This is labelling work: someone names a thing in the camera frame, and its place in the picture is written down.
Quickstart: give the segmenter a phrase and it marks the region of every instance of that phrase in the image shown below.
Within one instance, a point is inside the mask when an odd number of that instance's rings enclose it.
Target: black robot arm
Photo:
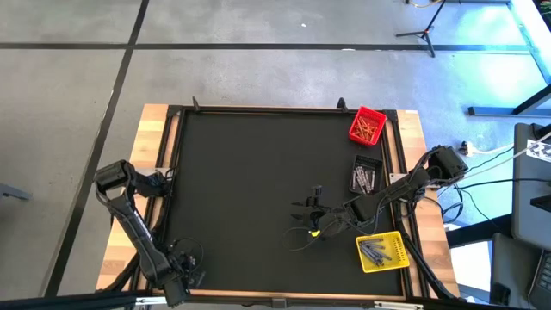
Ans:
[[[162,247],[157,248],[133,198],[135,193],[144,197],[165,195],[169,188],[165,176],[160,172],[144,176],[127,161],[121,160],[98,170],[95,183],[97,198],[121,223],[136,248],[145,278],[154,288],[164,291],[169,306],[184,302],[189,293],[190,272],[195,268],[195,258],[188,253],[174,255]],[[118,188],[123,188],[122,193],[108,198],[107,192]]]
[[[423,256],[407,234],[402,222],[401,207],[397,202],[416,203],[424,197],[427,186],[437,185],[442,187],[452,185],[463,178],[467,169],[468,167],[452,147],[437,146],[425,153],[407,175],[388,185],[378,193],[354,197],[343,203],[341,208],[332,209],[331,212],[327,211],[326,208],[317,208],[315,205],[311,206],[314,208],[312,213],[323,213],[317,217],[317,223],[321,222],[322,224],[319,224],[319,226],[326,227],[325,230],[318,232],[317,235],[322,239],[328,239],[350,228],[355,228],[365,233],[362,228],[370,224],[376,225],[376,218],[381,210],[387,205],[393,205],[395,207],[396,229],[400,231],[404,244],[412,254],[418,268],[424,273],[438,298],[455,299],[456,297],[436,278],[430,266],[424,261]],[[334,221],[348,225],[330,225]],[[312,223],[307,226],[315,228]]]

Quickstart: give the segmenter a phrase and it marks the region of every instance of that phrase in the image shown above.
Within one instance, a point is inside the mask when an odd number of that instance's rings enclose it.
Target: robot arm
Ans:
[[[438,146],[425,153],[415,168],[400,180],[373,195],[360,195],[344,203],[351,208],[353,222],[361,225],[376,212],[375,206],[392,202],[418,202],[424,197],[425,188],[430,185],[449,186],[461,180],[468,167],[450,146]]]
[[[134,193],[144,197],[165,195],[169,183],[160,173],[144,176],[121,160],[97,171],[96,196],[121,223],[124,232],[139,254],[139,266],[155,288],[164,291],[167,304],[174,307],[185,301],[189,293],[190,271],[195,258],[186,253],[173,255],[155,246],[153,236],[136,209]],[[123,187],[122,194],[109,199],[107,192]]]

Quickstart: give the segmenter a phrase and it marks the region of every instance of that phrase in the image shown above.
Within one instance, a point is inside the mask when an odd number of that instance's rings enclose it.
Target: yellow tray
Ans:
[[[370,239],[382,239],[382,241],[378,242],[377,245],[383,245],[385,249],[377,249],[377,251],[387,254],[393,260],[389,261],[383,258],[384,264],[382,266],[377,266],[374,263],[371,263],[369,258],[363,255],[362,250],[360,250],[360,241]],[[394,270],[398,268],[408,267],[410,265],[410,260],[407,257],[406,248],[404,247],[404,242],[402,241],[402,236],[399,232],[384,232],[377,233],[371,236],[357,237],[356,248],[358,249],[360,261],[362,261],[362,269],[365,273]]]

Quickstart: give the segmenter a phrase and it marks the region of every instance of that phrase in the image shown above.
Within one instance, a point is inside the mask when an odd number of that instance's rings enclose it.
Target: red bin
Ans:
[[[355,134],[356,127],[360,125],[361,121],[369,126],[375,127],[375,131],[371,136],[371,140],[364,139],[363,137]],[[360,109],[358,109],[358,112],[356,113],[356,116],[354,117],[352,126],[350,126],[348,136],[351,140],[354,140],[355,142],[361,143],[366,146],[374,146],[379,140],[382,128],[385,126],[385,121],[387,121],[387,116],[383,113],[379,113],[370,108],[360,107]]]

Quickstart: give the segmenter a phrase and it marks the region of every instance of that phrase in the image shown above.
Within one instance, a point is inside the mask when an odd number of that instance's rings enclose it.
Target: wooden table frame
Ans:
[[[156,163],[161,163],[161,167],[169,167],[172,150],[175,146],[175,136],[179,115],[171,118],[171,123],[165,123],[169,105],[166,104],[146,104],[138,126],[138,132],[134,140],[130,162],[142,170],[151,170],[156,167]],[[418,159],[426,152],[424,136],[421,129],[421,122],[417,111],[398,110],[399,136],[401,136],[402,146],[405,154],[406,167],[410,170]],[[396,149],[395,132],[390,121],[386,125],[387,137],[389,140],[389,151],[393,171],[399,170],[398,150]],[[165,152],[162,158],[158,158],[163,132],[168,133]],[[436,199],[434,192],[428,192],[427,196]],[[147,199],[136,195],[136,207],[143,215]],[[152,214],[152,223],[155,223],[158,217],[162,199],[156,199],[153,203],[154,211]],[[443,220],[440,214],[440,208],[433,202],[422,200],[418,203],[415,211],[418,223],[418,234],[420,237],[424,258],[432,268],[438,279],[443,282],[445,287],[454,295],[459,296],[459,289],[455,282],[455,275],[451,263],[451,256],[446,239],[446,233],[443,229]],[[410,232],[410,227],[405,221],[406,230]],[[127,263],[135,254],[135,249],[122,230],[117,221],[113,223],[109,235],[105,256],[102,262],[102,268],[96,284],[96,288],[107,287],[117,275],[124,269]],[[414,296],[421,296],[421,288],[418,278],[418,271],[410,256],[410,275],[412,281],[412,291]],[[145,287],[143,276],[139,279],[138,288]],[[405,299],[401,296],[388,295],[350,295],[350,294],[300,294],[300,293],[277,293],[277,292],[245,292],[245,291],[222,291],[222,290],[191,290],[193,296],[217,296],[217,297],[251,297],[251,298],[295,298],[295,299],[321,299],[321,300],[373,300],[385,299],[401,301]]]

